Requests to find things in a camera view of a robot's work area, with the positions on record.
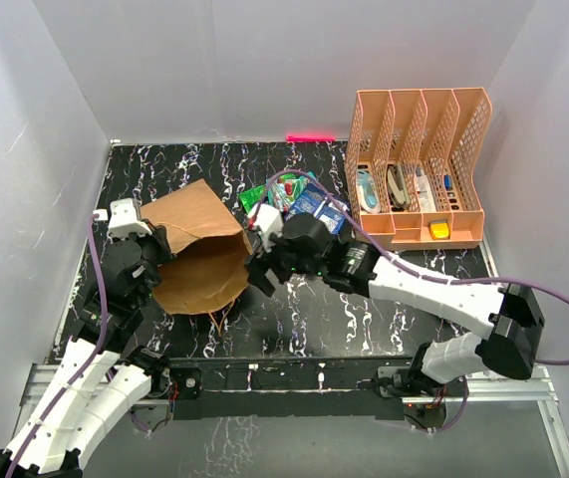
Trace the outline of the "brown paper bag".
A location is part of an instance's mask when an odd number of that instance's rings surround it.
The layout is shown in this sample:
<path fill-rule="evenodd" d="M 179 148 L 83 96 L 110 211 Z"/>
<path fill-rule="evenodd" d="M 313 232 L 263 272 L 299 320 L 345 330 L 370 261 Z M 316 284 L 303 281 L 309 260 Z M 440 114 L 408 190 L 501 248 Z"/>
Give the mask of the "brown paper bag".
<path fill-rule="evenodd" d="M 221 334 L 248 287 L 252 247 L 240 223 L 203 179 L 144 205 L 142 217 L 165 228 L 171 253 L 155 300 L 171 315 L 207 315 Z"/>

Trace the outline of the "green Chuba cassava chips bag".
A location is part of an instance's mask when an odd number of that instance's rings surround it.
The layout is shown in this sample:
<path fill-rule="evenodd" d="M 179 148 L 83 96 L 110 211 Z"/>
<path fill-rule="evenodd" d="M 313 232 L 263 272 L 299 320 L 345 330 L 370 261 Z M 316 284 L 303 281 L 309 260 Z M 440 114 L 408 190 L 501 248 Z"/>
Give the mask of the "green Chuba cassava chips bag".
<path fill-rule="evenodd" d="M 263 184 L 244 190 L 238 194 L 238 198 L 245 213 L 249 215 L 257 204 L 268 201 L 266 185 Z"/>

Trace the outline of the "teal red candy bag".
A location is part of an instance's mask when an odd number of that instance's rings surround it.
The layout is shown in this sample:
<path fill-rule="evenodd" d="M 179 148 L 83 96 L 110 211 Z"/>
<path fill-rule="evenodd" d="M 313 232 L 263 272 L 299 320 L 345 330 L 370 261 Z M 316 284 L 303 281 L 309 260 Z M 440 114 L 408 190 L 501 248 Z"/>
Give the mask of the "teal red candy bag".
<path fill-rule="evenodd" d="M 287 173 L 280 176 L 267 191 L 267 202 L 282 213 L 287 213 L 309 183 L 303 175 Z"/>

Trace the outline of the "blue white snack bag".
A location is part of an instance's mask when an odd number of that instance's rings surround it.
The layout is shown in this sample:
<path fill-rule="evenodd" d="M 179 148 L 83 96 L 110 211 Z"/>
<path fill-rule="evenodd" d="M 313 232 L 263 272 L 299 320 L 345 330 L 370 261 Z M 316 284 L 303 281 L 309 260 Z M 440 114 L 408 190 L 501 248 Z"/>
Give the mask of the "blue white snack bag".
<path fill-rule="evenodd" d="M 309 213 L 325 224 L 331 234 L 337 235 L 345 223 L 344 213 L 349 206 L 341 200 L 334 204 L 316 185 L 308 183 L 285 215 L 288 220 L 299 213 Z"/>

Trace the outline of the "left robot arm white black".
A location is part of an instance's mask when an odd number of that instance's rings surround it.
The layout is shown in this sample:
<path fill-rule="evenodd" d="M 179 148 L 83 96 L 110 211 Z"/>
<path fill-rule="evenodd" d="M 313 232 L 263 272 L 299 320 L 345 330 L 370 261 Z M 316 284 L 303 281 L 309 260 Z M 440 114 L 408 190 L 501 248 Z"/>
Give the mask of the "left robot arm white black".
<path fill-rule="evenodd" d="M 145 396 L 170 386 L 167 357 L 144 346 L 123 351 L 170 258 L 166 230 L 143 220 L 98 253 L 88 245 L 94 290 L 83 319 L 39 403 L 0 449 L 0 477 L 80 477 L 120 419 Z"/>

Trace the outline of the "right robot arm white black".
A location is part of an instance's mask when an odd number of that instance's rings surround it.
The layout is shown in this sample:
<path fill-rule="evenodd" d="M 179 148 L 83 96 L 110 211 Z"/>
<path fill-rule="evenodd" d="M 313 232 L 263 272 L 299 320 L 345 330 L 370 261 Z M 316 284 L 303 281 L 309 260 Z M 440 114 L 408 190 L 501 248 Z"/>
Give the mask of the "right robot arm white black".
<path fill-rule="evenodd" d="M 310 213 L 283 219 L 263 206 L 250 213 L 248 229 L 255 235 L 248 281 L 267 296 L 276 283 L 305 275 L 340 293 L 400 302 L 464 328 L 460 337 L 420 345 L 407 367 L 380 368 L 369 383 L 378 395 L 435 395 L 487 370 L 517 380 L 532 376 L 544 319 L 529 287 L 458 285 L 424 268 L 410 274 L 372 244 L 331 233 Z"/>

